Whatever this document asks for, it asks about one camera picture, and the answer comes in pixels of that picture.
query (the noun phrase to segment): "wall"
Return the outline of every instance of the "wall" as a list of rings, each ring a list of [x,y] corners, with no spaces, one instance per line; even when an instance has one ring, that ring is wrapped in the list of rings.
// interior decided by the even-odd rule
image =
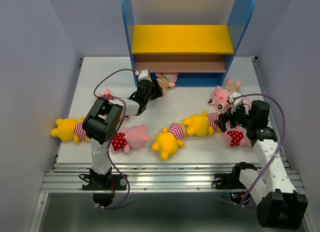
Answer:
[[[128,56],[121,0],[50,0],[76,51]],[[291,0],[256,0],[238,56],[259,56]],[[132,0],[137,24],[226,24],[234,0]]]
[[[28,231],[79,57],[49,0],[0,0],[0,226]]]
[[[319,1],[292,0],[258,59],[265,92],[286,114],[285,153],[300,171],[314,218],[320,218]],[[272,111],[281,128],[281,115]]]

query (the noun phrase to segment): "yellow shelf board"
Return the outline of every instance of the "yellow shelf board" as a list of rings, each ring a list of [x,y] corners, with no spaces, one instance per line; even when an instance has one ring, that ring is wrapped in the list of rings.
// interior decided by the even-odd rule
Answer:
[[[226,25],[135,25],[132,54],[233,54]]]

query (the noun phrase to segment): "plush toy eye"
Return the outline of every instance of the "plush toy eye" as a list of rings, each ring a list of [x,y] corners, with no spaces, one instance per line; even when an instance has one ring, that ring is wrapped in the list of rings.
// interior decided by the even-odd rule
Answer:
[[[219,105],[218,105],[218,109],[219,109],[219,110],[221,110],[221,109],[223,109],[223,108],[224,108],[224,105],[223,105],[223,104],[219,104]]]

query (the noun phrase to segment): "white table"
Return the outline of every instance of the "white table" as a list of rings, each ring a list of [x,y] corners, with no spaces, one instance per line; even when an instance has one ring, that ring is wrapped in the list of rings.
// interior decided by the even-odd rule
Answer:
[[[121,68],[130,68],[129,58],[92,57],[85,58],[69,117],[85,117],[95,101],[93,89],[100,80],[108,74]],[[234,81],[240,80],[242,87],[240,93],[260,93],[258,80],[254,71],[251,58],[235,58],[227,77]],[[98,92],[109,88],[113,95],[126,98],[135,91],[135,83],[132,72],[120,72],[105,81]],[[214,112],[212,106],[207,104],[214,88],[173,88],[166,95],[148,103],[147,109],[140,116],[132,116],[124,122],[125,127],[145,124],[147,134],[150,136],[148,142],[142,149],[131,150],[130,155],[120,153],[111,155],[116,164],[158,164],[169,166],[170,164],[235,164],[246,161],[258,163],[259,160],[252,149],[243,147],[228,147],[224,144],[222,135],[216,132],[212,137],[188,137],[184,138],[185,147],[169,158],[162,161],[157,153],[151,150],[151,145],[156,135],[163,127],[168,127],[172,122],[189,117],[204,110]],[[57,166],[73,166],[75,164],[91,163],[91,150],[89,143],[82,141],[79,144],[73,142],[62,142]]]

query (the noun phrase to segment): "gray floor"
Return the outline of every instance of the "gray floor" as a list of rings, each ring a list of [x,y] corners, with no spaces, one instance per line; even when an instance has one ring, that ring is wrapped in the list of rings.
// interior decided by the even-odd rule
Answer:
[[[289,231],[261,228],[255,209],[215,196],[228,199],[227,193],[140,193],[117,209],[101,210],[94,207],[92,194],[51,194],[40,231]],[[302,224],[296,231],[307,230]]]

